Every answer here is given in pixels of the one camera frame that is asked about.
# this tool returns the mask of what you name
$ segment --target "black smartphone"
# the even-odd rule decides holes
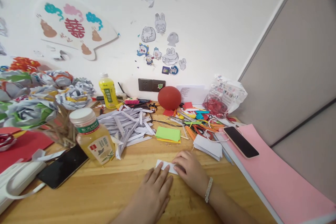
[[[52,189],[56,189],[87,160],[87,155],[79,145],[76,145],[44,168],[36,177]]]
[[[224,132],[245,158],[250,159],[259,155],[259,152],[235,127],[226,127]]]

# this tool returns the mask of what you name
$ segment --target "wooden desk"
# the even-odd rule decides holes
[[[165,119],[163,111],[159,107],[153,118]],[[162,125],[154,122],[153,127],[157,129],[158,126]],[[153,137],[125,148],[122,160],[114,159],[104,167],[96,167],[88,161],[60,188],[45,187],[29,198],[14,201],[0,215],[0,223],[108,223],[127,205],[157,159],[170,162],[180,150],[191,151],[192,148],[190,137],[189,140],[181,138],[181,144],[166,143]],[[48,148],[48,154],[59,149],[54,144]],[[224,157],[218,162],[197,149],[193,153],[214,182],[258,222],[276,223],[237,166],[232,166]],[[173,177],[171,200],[159,223],[220,223],[204,199],[179,176],[173,174]],[[24,193],[38,184],[40,182],[34,180]]]

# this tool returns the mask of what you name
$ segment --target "wall socket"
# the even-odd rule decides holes
[[[138,79],[139,91],[159,92],[166,86],[164,80],[150,80],[150,79]]]

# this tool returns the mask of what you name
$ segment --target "plastic bag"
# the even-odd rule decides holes
[[[246,96],[247,92],[240,82],[229,80],[222,75],[215,75],[203,106],[212,115],[223,119],[235,111]]]

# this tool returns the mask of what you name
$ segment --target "red balloon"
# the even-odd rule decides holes
[[[164,109],[175,110],[179,107],[182,97],[176,87],[166,86],[160,90],[157,100]]]

